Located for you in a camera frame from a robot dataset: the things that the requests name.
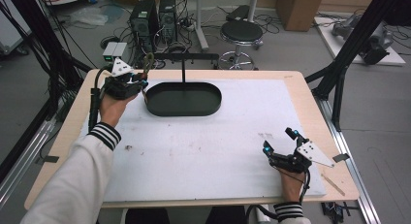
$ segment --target oval tray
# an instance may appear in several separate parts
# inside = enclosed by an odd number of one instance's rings
[[[158,116],[203,116],[218,111],[221,91],[207,82],[162,82],[147,90],[147,109]]]

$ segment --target round stool seat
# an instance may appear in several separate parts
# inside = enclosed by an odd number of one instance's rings
[[[254,45],[261,41],[263,30],[252,22],[232,20],[221,26],[221,37],[238,45]]]

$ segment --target wooden table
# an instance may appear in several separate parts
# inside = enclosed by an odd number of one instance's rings
[[[90,105],[90,87],[94,84],[97,70],[88,73],[79,95],[76,98],[49,155],[58,156],[57,163],[45,163],[42,167],[24,206],[30,208],[37,195],[67,158],[71,143],[79,137],[81,126],[88,116]],[[176,70],[154,70],[149,72],[151,80],[179,80],[181,72]],[[339,154],[327,124],[312,97],[311,91],[300,72],[290,71],[186,71],[187,79],[248,79],[248,80],[283,80],[290,93],[292,102],[300,120],[305,137],[316,143],[322,151],[332,158]],[[359,197],[357,187],[344,162],[335,164],[334,168],[317,165],[327,195],[321,197],[305,197],[306,202],[353,201]],[[175,206],[213,206],[240,204],[274,204],[281,201],[277,198],[230,199],[230,200],[198,200],[198,201],[165,201],[165,202],[128,202],[104,203],[103,208],[135,208],[135,207],[175,207]]]

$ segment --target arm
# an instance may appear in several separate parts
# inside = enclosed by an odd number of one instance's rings
[[[300,190],[305,174],[289,173],[278,170],[281,174],[282,196],[284,203],[274,206],[280,224],[310,224],[302,214]]]
[[[132,97],[105,96],[101,120],[71,147],[69,157],[51,177],[21,223],[95,223],[109,182],[112,151],[120,142],[114,130]]]

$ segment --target gray floor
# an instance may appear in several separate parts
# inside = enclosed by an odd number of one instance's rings
[[[94,7],[106,3],[100,2]],[[64,15],[84,6],[90,5],[77,2],[58,7],[56,11],[64,18]],[[276,16],[275,10],[259,9],[256,15],[260,14]],[[100,41],[113,32],[119,34],[119,27],[127,27],[128,15],[122,12],[119,18],[111,19],[105,26],[92,29],[84,29],[83,27],[89,26],[83,24],[75,24],[67,29],[93,63],[102,67],[105,62]],[[210,18],[209,25],[221,26],[224,23],[225,14],[217,8],[206,8],[203,15],[204,20]],[[253,57],[260,70],[297,70],[304,76],[309,76],[332,62],[332,55],[316,28],[311,28],[308,32],[288,32],[280,24],[276,26],[279,33],[265,34],[264,45],[260,49],[244,49]],[[204,32],[209,43],[208,52],[222,54],[234,49],[219,38],[218,29],[204,28]],[[194,35],[192,40],[194,43],[190,52],[200,52]],[[411,45],[410,40],[402,43]],[[77,59],[91,66],[72,41],[69,42],[69,47]],[[393,44],[393,49],[397,52],[411,52],[409,48],[397,43]],[[411,168],[408,160],[411,154],[411,56],[404,55],[402,58],[407,62],[402,67],[351,65],[346,75],[341,110],[341,128],[345,140],[382,223],[409,223],[411,219],[411,179],[408,171]],[[196,61],[188,67],[211,69],[212,65]],[[179,65],[169,62],[166,68],[179,68]],[[3,160],[47,99],[47,76],[33,54],[2,58],[0,74],[0,159]],[[310,87],[315,87],[317,83],[318,81],[312,82]],[[40,168],[37,164],[31,166],[15,193],[0,210],[0,223],[18,223],[24,215],[25,197]],[[355,203],[349,202],[348,205],[354,206]],[[323,215],[320,204],[305,203],[303,206],[305,215],[312,223],[331,223]],[[101,223],[118,223],[121,211],[102,210]],[[169,212],[172,223],[204,223],[209,208],[170,208]],[[364,223],[359,211],[351,210],[351,214],[352,216],[345,215],[346,223]]]

